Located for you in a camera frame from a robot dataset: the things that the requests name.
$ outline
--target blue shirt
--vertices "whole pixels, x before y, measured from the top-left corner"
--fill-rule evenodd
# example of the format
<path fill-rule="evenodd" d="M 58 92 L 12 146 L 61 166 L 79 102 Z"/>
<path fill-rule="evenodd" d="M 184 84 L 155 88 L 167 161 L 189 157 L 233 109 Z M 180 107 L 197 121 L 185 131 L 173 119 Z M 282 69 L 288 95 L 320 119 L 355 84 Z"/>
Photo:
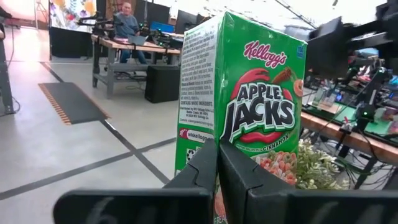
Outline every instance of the blue shirt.
<path fill-rule="evenodd" d="M 115 26 L 114 31 L 118 38 L 128 38 L 135 35 L 139 30 L 137 19 L 133 15 L 124 15 L 119 12 L 114 15 L 117 22 L 122 22 L 123 26 Z"/>

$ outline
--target metal stand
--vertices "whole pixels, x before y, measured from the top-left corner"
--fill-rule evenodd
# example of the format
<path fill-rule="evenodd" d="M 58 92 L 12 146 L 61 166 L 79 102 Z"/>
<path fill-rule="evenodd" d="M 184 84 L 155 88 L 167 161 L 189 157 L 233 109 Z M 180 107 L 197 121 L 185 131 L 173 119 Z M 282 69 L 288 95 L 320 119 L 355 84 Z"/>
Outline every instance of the metal stand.
<path fill-rule="evenodd" d="M 42 13 L 46 23 L 48 23 L 48 21 L 47 21 L 48 15 L 47 15 L 47 10 L 45 10 L 41 0 L 35 0 L 35 3 L 36 3 L 35 4 L 36 5 L 36 8 L 35 8 L 35 22 L 36 22 L 36 29 L 38 29 L 39 28 L 39 23 L 37 22 L 37 12 L 41 12 Z"/>
<path fill-rule="evenodd" d="M 372 157 L 369 162 L 366 164 L 365 168 L 362 170 L 363 174 L 361 174 L 354 186 L 355 190 L 358 190 L 360 186 L 365 182 L 366 178 L 368 178 L 369 173 L 372 171 L 374 165 L 377 163 L 377 159 Z"/>
<path fill-rule="evenodd" d="M 8 67 L 6 62 L 6 53 L 4 51 L 4 42 L 0 40 L 0 96 L 5 108 L 6 114 L 14 113 L 14 106 L 12 104 L 12 93 L 10 87 L 10 80 L 8 76 Z"/>

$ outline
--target apple jacks cereal box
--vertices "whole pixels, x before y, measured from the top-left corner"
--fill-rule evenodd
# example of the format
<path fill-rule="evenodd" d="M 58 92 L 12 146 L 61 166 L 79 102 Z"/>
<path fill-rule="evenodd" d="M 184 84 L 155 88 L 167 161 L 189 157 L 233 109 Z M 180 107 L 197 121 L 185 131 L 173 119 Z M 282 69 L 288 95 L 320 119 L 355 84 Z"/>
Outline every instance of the apple jacks cereal box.
<path fill-rule="evenodd" d="M 295 184 L 305 51 L 305 42 L 229 12 L 186 31 L 176 174 L 207 138 L 223 138 Z M 219 184 L 215 223 L 226 223 Z"/>

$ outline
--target floor mat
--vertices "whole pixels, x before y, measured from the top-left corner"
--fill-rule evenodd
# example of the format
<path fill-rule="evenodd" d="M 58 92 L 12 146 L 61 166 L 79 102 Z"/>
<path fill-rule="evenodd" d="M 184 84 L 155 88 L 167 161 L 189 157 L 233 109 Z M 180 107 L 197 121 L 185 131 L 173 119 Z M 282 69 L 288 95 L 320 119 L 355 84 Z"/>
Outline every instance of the floor mat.
<path fill-rule="evenodd" d="M 109 116 L 74 83 L 41 83 L 40 89 L 49 99 L 61 120 L 67 124 L 102 121 Z"/>

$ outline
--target gray floor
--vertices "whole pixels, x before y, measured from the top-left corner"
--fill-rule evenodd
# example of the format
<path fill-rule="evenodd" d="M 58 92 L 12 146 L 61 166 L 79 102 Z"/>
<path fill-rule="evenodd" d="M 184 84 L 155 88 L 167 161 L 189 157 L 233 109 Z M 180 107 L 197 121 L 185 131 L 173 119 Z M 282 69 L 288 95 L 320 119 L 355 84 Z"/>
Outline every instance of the gray floor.
<path fill-rule="evenodd" d="M 10 55 L 9 30 L 7 36 Z M 14 36 L 9 74 L 21 110 L 0 118 L 1 223 L 51 224 L 52 206 L 71 189 L 157 188 L 173 177 L 177 101 L 152 104 L 126 85 L 107 100 L 102 84 L 91 87 L 89 60 L 48 62 L 45 32 L 21 29 Z M 76 83 L 110 115 L 109 125 L 65 126 L 37 86 L 57 82 L 51 72 Z"/>

